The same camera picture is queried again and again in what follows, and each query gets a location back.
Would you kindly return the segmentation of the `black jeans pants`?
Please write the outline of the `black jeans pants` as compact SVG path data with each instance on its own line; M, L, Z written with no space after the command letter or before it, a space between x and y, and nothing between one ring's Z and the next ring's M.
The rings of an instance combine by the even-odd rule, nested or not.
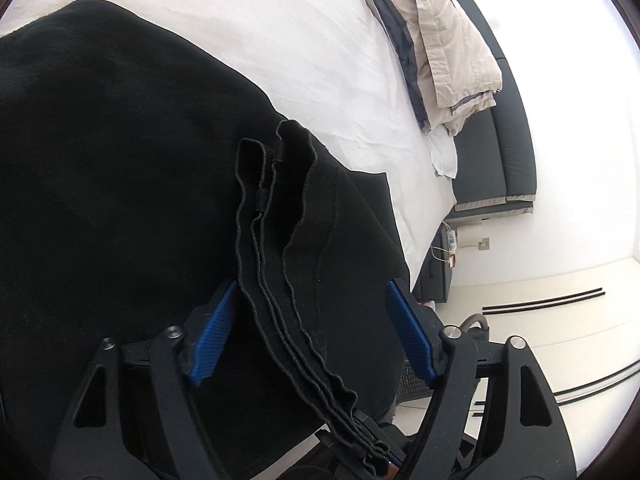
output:
M194 44L104 0L2 38L1 421L47 478L248 479L321 428L337 477L385 476L395 278L384 174Z

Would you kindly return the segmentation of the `dark bedside table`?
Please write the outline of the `dark bedside table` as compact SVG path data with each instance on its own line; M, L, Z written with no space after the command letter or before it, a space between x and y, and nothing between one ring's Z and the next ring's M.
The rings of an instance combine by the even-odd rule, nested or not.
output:
M456 233L442 222L421 266L412 293L419 302L443 304L448 300L452 270L456 263Z

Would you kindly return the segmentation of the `white flat pillow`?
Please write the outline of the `white flat pillow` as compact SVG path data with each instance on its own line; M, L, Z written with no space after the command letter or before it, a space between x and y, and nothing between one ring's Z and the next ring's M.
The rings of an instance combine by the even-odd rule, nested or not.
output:
M443 125L438 125L426 135L431 152L431 162L436 174L454 180L458 173L458 153L454 137Z

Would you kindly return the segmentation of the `dark grey headboard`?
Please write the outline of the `dark grey headboard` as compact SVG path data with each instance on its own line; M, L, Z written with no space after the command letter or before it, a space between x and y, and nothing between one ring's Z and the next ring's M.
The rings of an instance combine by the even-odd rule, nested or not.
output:
M496 105L474 114L454 138L456 204L447 218L463 223L530 214L537 194L535 152L518 85L488 21L474 0L458 0L502 73Z

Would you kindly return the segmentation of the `beige grey folded duvet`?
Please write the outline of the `beige grey folded duvet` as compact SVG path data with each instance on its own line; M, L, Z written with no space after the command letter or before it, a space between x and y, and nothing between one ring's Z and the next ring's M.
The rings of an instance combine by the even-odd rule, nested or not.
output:
M455 136L495 105L502 73L458 0L364 0L392 43L419 127Z

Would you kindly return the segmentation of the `white bed sheet mattress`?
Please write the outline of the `white bed sheet mattress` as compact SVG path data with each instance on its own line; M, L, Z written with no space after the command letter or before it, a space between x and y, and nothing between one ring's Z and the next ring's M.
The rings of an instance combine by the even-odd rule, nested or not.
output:
M13 0L13 32L75 0ZM386 174L411 273L454 204L416 123L395 52L363 0L107 0L257 84L343 165Z

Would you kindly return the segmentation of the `wall socket near headboard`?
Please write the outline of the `wall socket near headboard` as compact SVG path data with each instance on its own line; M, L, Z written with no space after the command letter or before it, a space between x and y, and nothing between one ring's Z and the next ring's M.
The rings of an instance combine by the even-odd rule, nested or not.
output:
M490 238L489 237L484 237L480 240L480 242L478 243L478 249L479 250L489 250L490 249Z

